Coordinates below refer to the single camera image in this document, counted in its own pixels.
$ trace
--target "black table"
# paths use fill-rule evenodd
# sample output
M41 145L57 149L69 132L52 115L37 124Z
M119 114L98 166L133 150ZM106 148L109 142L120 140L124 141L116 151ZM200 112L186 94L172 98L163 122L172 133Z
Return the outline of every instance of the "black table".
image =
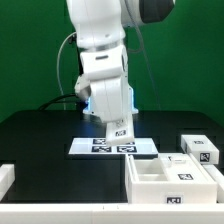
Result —
M224 129L202 113L144 111L134 128L159 152L181 152L181 134L204 134L220 150L224 170ZM3 203L127 202L124 157L69 157L74 137L105 137L105 126L79 111L21 111L2 122L0 163L15 164L16 176Z

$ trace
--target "black cable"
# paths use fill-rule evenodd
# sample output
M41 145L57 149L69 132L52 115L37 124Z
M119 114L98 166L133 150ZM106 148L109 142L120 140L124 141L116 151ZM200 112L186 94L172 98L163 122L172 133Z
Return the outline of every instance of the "black cable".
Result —
M81 58L80 58L80 50L77 46L77 34L74 34L68 40L69 44L72 44L73 42L76 43L76 52L77 52L77 55L78 55L78 70L79 70L79 75L82 76L84 72L83 72L83 66L82 66L82 62L81 62Z
M59 97L56 97L54 98L53 100L50 100L49 102L41 105L38 110L45 110L46 108L48 108L51 104L54 104L54 103L57 103L59 100L62 100L62 99L66 99L66 98L70 98L70 97L77 97L77 95L75 93L70 93L70 94L65 94L65 95L62 95L62 96L59 96Z
M65 100L65 101L56 101L56 102L54 102L54 104L60 104L60 103L77 103L77 102L79 102L79 101L77 101L77 100Z

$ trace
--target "green backdrop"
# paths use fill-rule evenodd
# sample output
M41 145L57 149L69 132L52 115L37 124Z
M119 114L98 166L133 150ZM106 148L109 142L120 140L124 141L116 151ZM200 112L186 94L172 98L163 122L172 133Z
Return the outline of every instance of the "green backdrop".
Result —
M0 121L60 94L56 57L72 31L65 0L0 1ZM128 46L137 48L135 31L126 31ZM224 126L224 1L176 0L164 22L141 31L162 110L203 112ZM66 93L77 75L75 46L66 45L61 61ZM129 55L129 77L136 106L157 110L142 54Z

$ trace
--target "white box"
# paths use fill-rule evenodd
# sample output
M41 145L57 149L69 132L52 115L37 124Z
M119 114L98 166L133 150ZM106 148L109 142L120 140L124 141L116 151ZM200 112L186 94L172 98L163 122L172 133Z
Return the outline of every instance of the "white box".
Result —
M125 184L131 204L215 204L217 200L217 183L193 155L159 154L153 160L126 156Z
M201 164L219 163L219 150L205 135L181 135L181 147Z
M204 165L203 167L218 184L217 201L224 203L224 176L214 165Z
M15 180L14 165L2 165L0 167L0 201L7 193Z

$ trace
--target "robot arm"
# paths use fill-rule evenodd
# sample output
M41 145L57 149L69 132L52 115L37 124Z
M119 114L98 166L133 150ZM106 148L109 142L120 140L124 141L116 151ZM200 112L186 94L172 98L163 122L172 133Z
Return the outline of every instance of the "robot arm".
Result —
M67 0L77 45L83 49L84 74L75 90L84 100L91 95L92 113L107 123L108 146L134 141L128 57L123 44L123 26L132 24L126 1L141 25L162 20L173 7L173 0Z

